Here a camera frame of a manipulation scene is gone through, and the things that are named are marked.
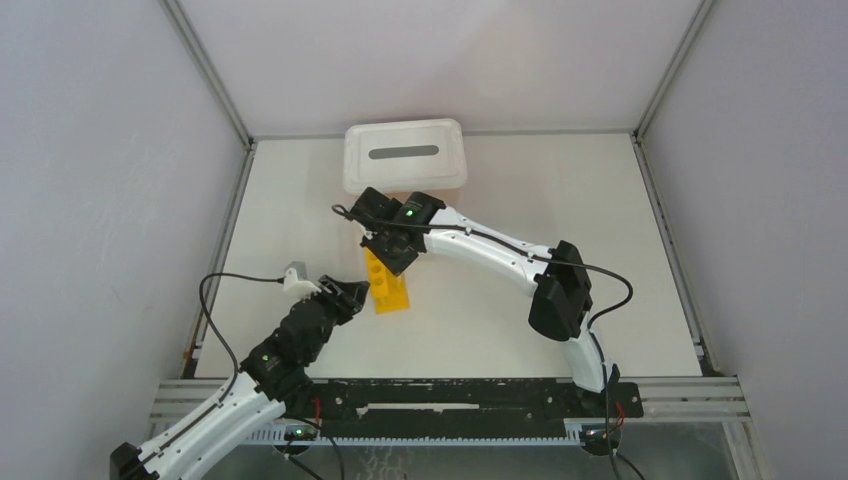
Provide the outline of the yellow test tube rack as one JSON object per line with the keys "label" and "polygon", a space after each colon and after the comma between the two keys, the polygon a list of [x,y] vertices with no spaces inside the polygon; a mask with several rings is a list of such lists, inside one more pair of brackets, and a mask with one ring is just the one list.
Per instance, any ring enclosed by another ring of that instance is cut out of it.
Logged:
{"label": "yellow test tube rack", "polygon": [[394,275],[369,249],[365,249],[364,253],[376,313],[387,314],[409,309],[405,276]]}

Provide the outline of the pink plastic storage bin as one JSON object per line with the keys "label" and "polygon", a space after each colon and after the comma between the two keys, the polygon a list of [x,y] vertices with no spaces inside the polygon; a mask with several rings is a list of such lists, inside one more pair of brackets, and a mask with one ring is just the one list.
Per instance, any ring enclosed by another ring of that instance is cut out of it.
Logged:
{"label": "pink plastic storage bin", "polygon": [[460,189],[427,190],[426,193],[451,207],[457,207],[461,198]]}

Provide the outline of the translucent white bin lid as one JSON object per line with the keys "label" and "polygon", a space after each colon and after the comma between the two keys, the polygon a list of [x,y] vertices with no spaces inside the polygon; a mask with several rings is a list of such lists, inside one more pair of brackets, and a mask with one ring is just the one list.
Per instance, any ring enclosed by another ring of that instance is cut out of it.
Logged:
{"label": "translucent white bin lid", "polygon": [[467,181],[460,124],[450,118],[361,124],[344,138],[343,189],[359,195],[452,190]]}

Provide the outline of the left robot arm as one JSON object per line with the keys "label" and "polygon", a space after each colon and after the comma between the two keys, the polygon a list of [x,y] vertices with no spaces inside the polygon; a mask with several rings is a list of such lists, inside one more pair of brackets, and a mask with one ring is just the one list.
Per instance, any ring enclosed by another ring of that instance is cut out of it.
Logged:
{"label": "left robot arm", "polygon": [[370,285],[327,275],[312,282],[301,265],[275,278],[294,305],[272,333],[242,361],[216,392],[165,432],[140,446],[125,442],[110,455],[112,479],[198,479],[253,432],[311,407],[306,369],[333,330],[363,308]]}

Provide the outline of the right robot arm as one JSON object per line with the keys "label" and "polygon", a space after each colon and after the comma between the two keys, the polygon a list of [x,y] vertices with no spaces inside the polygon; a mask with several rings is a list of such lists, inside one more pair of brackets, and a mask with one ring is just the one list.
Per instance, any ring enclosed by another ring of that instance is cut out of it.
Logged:
{"label": "right robot arm", "polygon": [[508,278],[531,299],[532,329],[562,343],[582,410],[602,416],[616,405],[611,370],[584,323],[593,306],[591,281],[576,246],[562,241],[548,247],[510,237],[424,192],[399,201],[368,187],[351,208],[334,210],[363,228],[361,246],[395,276],[419,256],[432,254],[470,261]]}

